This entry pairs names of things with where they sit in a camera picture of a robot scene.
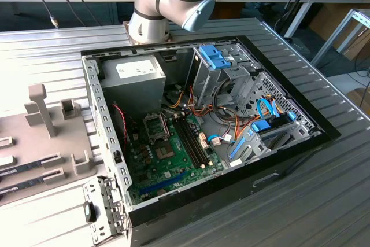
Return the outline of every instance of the aluminum work table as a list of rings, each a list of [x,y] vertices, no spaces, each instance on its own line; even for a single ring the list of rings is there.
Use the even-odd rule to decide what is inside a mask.
[[[209,21],[194,34],[171,28],[175,41],[246,35],[342,136],[288,177],[148,246],[368,246],[369,118],[256,19]],[[23,112],[28,84],[43,82],[48,106],[74,98],[84,108],[101,163],[80,51],[127,45],[121,26],[0,33],[0,116]],[[103,165],[98,168],[103,175]],[[92,246],[81,187],[89,179],[0,207],[1,245]],[[126,244],[120,237],[104,246]]]

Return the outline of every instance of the blue pcie slot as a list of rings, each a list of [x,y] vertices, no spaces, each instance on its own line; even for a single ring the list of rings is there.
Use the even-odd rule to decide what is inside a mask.
[[[139,190],[139,193],[140,194],[146,194],[146,193],[149,193],[149,192],[152,192],[152,191],[155,191],[157,189],[160,189],[160,188],[163,188],[165,186],[168,186],[168,185],[172,185],[176,182],[179,182],[181,180],[181,178],[187,173],[187,171],[184,171],[182,172],[181,174],[178,174],[177,176],[174,176],[173,178],[170,178],[170,179],[167,179],[167,180],[164,180],[162,182],[158,182],[154,185],[151,185],[151,186],[148,186],[148,187],[145,187],[143,189],[140,189]]]

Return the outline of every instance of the open computer tower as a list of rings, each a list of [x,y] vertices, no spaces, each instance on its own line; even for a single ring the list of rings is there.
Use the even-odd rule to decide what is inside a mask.
[[[339,132],[245,36],[82,52],[107,177],[94,243],[143,246],[284,177]]]

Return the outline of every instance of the green circuit board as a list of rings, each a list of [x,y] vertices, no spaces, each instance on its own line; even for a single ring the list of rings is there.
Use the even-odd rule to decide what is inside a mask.
[[[198,132],[202,132],[193,115],[187,116],[186,121]],[[138,122],[136,140],[132,140],[131,152],[127,157],[132,178],[132,185],[128,189],[132,204],[139,204],[224,169],[218,155],[211,148],[204,150],[211,163],[204,165],[204,168],[195,168],[172,121],[166,122],[170,133],[168,141],[157,141],[153,145],[149,144],[144,126]],[[151,128],[161,130],[160,125],[159,121],[151,123]]]

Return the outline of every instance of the cardboard box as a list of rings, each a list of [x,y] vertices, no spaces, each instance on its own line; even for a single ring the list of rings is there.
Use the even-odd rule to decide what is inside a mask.
[[[346,96],[352,100],[357,106],[360,106],[362,95],[365,91],[365,88],[357,88],[349,92]],[[364,101],[362,102],[361,109],[370,116],[370,88],[368,88]]]

